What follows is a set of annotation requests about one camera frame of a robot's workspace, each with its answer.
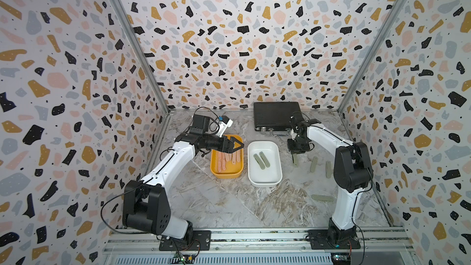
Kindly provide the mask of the long pink sheathed knife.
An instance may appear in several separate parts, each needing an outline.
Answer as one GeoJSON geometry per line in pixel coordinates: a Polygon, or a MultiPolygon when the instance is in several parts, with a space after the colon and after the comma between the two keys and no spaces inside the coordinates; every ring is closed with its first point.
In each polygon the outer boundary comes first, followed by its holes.
{"type": "Polygon", "coordinates": [[[218,173],[222,173],[226,167],[225,167],[225,159],[224,159],[224,154],[221,152],[217,153],[217,171],[218,173]]]}

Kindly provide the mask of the yellow plastic bin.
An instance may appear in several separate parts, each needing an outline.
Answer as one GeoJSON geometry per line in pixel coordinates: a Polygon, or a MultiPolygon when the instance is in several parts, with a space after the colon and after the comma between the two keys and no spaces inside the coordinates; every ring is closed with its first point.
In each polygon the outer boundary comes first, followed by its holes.
{"type": "Polygon", "coordinates": [[[218,173],[217,171],[217,151],[211,152],[210,170],[212,174],[219,179],[235,179],[238,178],[244,170],[244,149],[242,149],[242,162],[232,164],[232,153],[226,153],[226,171],[218,173]]]}

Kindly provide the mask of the white plastic bin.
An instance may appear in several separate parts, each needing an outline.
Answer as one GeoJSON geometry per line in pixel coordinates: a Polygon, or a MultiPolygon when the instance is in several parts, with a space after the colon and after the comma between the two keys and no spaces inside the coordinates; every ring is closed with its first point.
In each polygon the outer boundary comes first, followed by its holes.
{"type": "Polygon", "coordinates": [[[278,185],[283,179],[278,146],[272,141],[254,141],[248,150],[248,176],[251,184],[258,188],[278,185]]]}

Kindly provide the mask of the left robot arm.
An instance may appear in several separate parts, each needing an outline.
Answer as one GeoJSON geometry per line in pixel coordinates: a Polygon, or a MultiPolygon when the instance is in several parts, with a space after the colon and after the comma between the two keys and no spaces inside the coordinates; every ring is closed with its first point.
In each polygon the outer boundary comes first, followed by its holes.
{"type": "Polygon", "coordinates": [[[187,244],[193,241],[192,223],[172,215],[167,192],[198,153],[207,155],[214,150],[232,154],[244,148],[241,140],[225,136],[232,124],[225,115],[194,113],[189,126],[175,138],[157,166],[143,178],[126,184],[120,196],[127,234],[150,233],[187,244]]]}

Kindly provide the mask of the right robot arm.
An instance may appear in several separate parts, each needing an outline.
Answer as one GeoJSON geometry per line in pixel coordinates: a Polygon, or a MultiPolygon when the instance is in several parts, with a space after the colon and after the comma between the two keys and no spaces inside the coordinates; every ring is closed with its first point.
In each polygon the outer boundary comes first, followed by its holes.
{"type": "Polygon", "coordinates": [[[373,170],[365,143],[353,142],[327,129],[301,112],[290,116],[288,150],[293,156],[321,146],[334,157],[333,176],[338,185],[336,208],[329,220],[326,241],[337,246],[356,237],[355,223],[361,195],[372,186],[373,170]]]}

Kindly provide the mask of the green knife near arm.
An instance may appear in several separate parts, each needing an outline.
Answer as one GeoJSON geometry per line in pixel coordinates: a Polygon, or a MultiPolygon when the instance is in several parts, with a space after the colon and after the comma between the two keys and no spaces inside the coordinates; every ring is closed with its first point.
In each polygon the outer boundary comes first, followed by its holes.
{"type": "Polygon", "coordinates": [[[332,196],[325,196],[325,195],[311,195],[311,198],[315,201],[322,201],[322,202],[333,202],[335,198],[332,196]]]}

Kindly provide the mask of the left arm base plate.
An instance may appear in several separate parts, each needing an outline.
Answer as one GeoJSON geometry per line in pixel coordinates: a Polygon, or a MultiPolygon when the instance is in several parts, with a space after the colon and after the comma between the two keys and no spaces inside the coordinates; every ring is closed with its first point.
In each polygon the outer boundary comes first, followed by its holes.
{"type": "Polygon", "coordinates": [[[211,236],[211,230],[190,231],[189,233],[186,233],[183,239],[163,236],[159,245],[159,251],[208,251],[210,249],[211,236]]]}

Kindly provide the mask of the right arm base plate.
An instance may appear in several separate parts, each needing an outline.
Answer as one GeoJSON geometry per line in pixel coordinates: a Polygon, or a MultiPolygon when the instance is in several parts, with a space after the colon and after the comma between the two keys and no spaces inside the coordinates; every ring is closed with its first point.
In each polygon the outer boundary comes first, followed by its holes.
{"type": "Polygon", "coordinates": [[[336,231],[335,229],[311,229],[305,240],[312,250],[349,250],[360,249],[361,244],[356,230],[336,231]]]}

